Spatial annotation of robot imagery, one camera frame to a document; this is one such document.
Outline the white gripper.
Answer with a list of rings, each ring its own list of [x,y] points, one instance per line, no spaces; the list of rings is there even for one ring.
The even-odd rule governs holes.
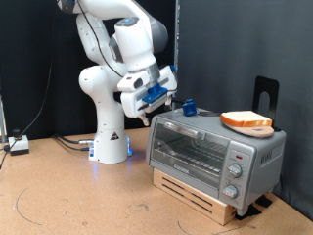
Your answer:
[[[164,104],[166,111],[172,110],[171,95],[177,88],[177,81],[170,66],[156,70],[152,77],[147,70],[128,73],[117,85],[121,92],[121,103],[129,118],[139,118],[148,127],[150,121],[145,113],[151,113]]]

